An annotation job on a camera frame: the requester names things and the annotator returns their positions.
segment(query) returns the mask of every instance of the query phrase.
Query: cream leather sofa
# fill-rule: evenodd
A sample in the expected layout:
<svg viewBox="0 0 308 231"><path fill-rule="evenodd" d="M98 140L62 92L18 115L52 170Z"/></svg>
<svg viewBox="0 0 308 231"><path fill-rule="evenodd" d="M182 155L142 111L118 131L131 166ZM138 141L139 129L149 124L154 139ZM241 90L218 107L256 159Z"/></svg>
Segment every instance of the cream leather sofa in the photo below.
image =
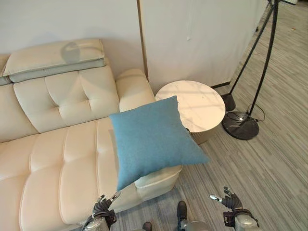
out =
<svg viewBox="0 0 308 231"><path fill-rule="evenodd" d="M78 227L101 194L116 192L108 115L153 102L151 88L138 69L115 81L98 39L32 47L0 60L0 230ZM140 178L112 208L166 193L180 170Z"/></svg>

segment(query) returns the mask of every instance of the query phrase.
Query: white wall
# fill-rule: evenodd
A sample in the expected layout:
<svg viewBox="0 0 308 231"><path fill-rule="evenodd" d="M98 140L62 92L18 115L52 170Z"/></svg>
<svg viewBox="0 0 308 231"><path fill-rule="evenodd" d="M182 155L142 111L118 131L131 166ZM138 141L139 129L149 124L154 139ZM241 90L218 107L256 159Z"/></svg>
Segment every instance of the white wall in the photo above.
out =
<svg viewBox="0 0 308 231"><path fill-rule="evenodd" d="M102 38L115 75L143 70L136 0L0 0L0 53Z"/></svg>
<svg viewBox="0 0 308 231"><path fill-rule="evenodd" d="M181 79L230 81L267 0L141 0L154 92Z"/></svg>

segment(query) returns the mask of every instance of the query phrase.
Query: sofa armrest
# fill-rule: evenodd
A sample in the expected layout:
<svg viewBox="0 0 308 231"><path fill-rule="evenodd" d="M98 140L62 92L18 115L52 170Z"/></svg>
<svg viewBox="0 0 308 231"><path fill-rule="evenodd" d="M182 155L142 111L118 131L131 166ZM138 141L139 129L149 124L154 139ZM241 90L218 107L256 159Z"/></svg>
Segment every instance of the sofa armrest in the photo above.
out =
<svg viewBox="0 0 308 231"><path fill-rule="evenodd" d="M139 69L123 72L115 83L120 98L119 109L121 112L155 102L150 84Z"/></svg>

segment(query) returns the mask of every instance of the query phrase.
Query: blue pillow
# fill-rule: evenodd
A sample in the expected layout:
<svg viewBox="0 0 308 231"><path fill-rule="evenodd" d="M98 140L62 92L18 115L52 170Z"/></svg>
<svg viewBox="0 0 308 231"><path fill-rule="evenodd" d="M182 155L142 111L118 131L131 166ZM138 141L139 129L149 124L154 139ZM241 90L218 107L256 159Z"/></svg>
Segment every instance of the blue pillow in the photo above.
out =
<svg viewBox="0 0 308 231"><path fill-rule="evenodd" d="M180 120L176 96L109 117L120 167L118 191L162 168L208 161Z"/></svg>

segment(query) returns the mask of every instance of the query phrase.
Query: side table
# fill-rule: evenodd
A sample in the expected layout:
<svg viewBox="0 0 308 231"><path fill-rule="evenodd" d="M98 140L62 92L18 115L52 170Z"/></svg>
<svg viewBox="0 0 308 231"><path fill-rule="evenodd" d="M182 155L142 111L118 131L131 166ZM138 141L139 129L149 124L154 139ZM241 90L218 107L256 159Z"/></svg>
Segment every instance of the side table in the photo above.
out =
<svg viewBox="0 0 308 231"><path fill-rule="evenodd" d="M162 87L155 99L162 100L176 95L181 121L197 144L205 142L225 116L221 96L209 86L181 80Z"/></svg>

